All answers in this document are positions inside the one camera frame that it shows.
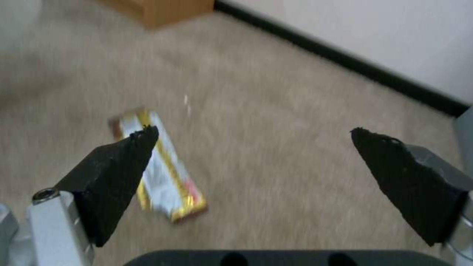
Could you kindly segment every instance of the carpet floor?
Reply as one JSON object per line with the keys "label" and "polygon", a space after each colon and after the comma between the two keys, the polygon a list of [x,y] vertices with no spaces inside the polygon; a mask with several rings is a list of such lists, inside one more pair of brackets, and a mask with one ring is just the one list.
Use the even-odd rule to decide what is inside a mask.
{"label": "carpet floor", "polygon": [[133,199],[96,265],[156,249],[437,252],[379,191],[350,130],[461,167],[453,119],[231,17],[148,32],[89,0],[45,0],[0,55],[0,80],[0,202],[19,219],[35,191],[113,141],[110,117],[139,106],[160,114],[207,197],[179,225]]}

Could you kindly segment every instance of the wooden cabinet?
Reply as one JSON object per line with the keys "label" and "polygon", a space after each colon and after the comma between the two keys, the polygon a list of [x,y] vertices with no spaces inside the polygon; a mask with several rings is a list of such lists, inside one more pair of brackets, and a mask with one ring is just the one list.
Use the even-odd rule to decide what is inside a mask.
{"label": "wooden cabinet", "polygon": [[147,28],[185,20],[213,10],[214,0],[98,0]]}

